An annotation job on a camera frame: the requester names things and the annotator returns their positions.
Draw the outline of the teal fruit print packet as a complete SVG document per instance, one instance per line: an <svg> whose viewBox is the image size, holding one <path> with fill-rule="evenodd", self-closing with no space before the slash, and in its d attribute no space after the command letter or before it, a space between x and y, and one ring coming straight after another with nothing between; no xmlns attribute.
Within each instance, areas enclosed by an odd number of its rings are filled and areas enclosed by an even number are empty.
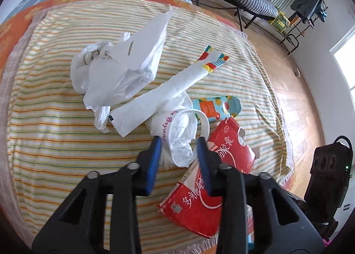
<svg viewBox="0 0 355 254"><path fill-rule="evenodd" d="M193 109L201 110L209 122L220 122L228 117L235 118L241 112L240 100L231 95L209 98L194 98Z"/></svg>

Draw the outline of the black metal rack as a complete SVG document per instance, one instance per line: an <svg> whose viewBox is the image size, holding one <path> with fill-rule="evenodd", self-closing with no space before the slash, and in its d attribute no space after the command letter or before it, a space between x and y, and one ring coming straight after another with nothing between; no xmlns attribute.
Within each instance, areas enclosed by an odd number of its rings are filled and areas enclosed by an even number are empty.
<svg viewBox="0 0 355 254"><path fill-rule="evenodd" d="M294 11L291 9L291 6L289 6L283 13L288 19L294 13ZM321 20L316 15L312 17L312 21L314 24L317 21L321 22ZM305 37L306 30L313 29L314 27L315 25L312 26L308 23L304 24L301 18L296 17L290 22L290 25L285 29L283 33L279 33L282 36L282 38L279 39L279 44L287 50L288 55L291 55L294 51L296 51L296 49L298 49L300 45L300 38Z"/></svg>

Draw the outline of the dark clothes on rack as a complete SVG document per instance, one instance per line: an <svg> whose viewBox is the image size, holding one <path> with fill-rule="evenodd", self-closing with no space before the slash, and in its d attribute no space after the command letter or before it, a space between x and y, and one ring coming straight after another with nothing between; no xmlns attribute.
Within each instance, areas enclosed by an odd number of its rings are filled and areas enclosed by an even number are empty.
<svg viewBox="0 0 355 254"><path fill-rule="evenodd" d="M302 22L314 25L312 17L316 15L323 23L326 20L327 12L324 0L295 0L291 5L294 13L288 18L291 22L296 17L301 18Z"/></svg>

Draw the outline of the white colourful long wrapper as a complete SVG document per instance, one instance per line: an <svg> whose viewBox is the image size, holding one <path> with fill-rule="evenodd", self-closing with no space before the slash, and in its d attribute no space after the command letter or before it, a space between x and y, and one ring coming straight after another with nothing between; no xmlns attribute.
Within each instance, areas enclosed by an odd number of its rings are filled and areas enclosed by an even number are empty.
<svg viewBox="0 0 355 254"><path fill-rule="evenodd" d="M110 112L111 123L122 137L127 136L149 119L166 102L202 80L209 73L221 67L229 56L208 46L197 61L172 76L157 88L146 92L132 101Z"/></svg>

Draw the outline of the white plastic bag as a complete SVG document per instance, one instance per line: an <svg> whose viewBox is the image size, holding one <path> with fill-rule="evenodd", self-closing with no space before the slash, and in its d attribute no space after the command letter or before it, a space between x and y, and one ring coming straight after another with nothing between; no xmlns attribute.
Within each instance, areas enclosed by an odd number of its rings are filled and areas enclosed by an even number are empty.
<svg viewBox="0 0 355 254"><path fill-rule="evenodd" d="M173 14L169 10L157 15L137 33L125 32L115 44L90 44L72 58L72 86L83 96L85 108L93 111L97 130L107 133L111 107L155 80Z"/></svg>

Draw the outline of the red cardboard medicine box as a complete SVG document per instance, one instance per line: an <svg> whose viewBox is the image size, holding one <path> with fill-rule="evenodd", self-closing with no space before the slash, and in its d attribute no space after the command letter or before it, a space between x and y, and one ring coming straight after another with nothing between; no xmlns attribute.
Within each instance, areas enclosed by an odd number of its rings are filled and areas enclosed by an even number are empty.
<svg viewBox="0 0 355 254"><path fill-rule="evenodd" d="M222 198L217 169L226 163L241 173L249 174L257 151L244 143L245 131L234 118L218 124L205 144L197 142L198 158L169 195L159 204L158 211L178 225L206 238L219 229Z"/></svg>

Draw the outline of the white paper cup with bag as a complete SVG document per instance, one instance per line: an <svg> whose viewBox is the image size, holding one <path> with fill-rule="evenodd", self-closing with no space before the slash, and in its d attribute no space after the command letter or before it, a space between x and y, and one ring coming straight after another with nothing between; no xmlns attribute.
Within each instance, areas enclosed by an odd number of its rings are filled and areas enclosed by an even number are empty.
<svg viewBox="0 0 355 254"><path fill-rule="evenodd" d="M201 110L193 108L193 102L186 92L165 103L146 121L150 134L162 138L161 165L166 169L191 165L197 158L197 151L191 142L196 138L199 125L200 137L208 140L208 117Z"/></svg>

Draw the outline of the yellow crate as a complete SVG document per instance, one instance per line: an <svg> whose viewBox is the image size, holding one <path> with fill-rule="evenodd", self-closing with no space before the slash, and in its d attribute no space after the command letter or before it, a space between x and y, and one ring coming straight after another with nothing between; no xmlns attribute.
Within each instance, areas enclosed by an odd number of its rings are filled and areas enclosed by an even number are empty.
<svg viewBox="0 0 355 254"><path fill-rule="evenodd" d="M277 16L273 20L268 21L268 23L280 33L283 33L290 25L290 21L282 11L279 11Z"/></svg>

